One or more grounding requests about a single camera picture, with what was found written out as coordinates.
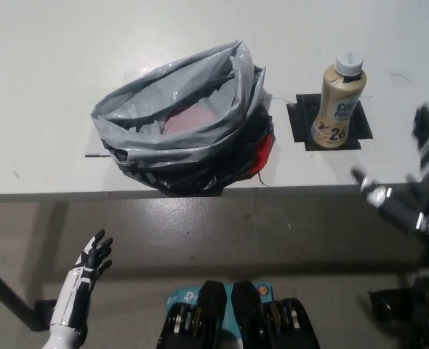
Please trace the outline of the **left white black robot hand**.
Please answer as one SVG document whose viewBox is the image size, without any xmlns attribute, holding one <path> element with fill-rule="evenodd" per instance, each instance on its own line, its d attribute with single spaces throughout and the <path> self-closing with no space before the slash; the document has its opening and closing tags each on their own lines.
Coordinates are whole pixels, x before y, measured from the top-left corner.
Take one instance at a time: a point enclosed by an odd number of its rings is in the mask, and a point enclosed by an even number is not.
<svg viewBox="0 0 429 349">
<path fill-rule="evenodd" d="M 112 265 L 111 237 L 99 230 L 82 249 L 75 265 L 68 271 L 50 324 L 80 332 L 87 324 L 92 292 L 97 280 Z"/>
</svg>

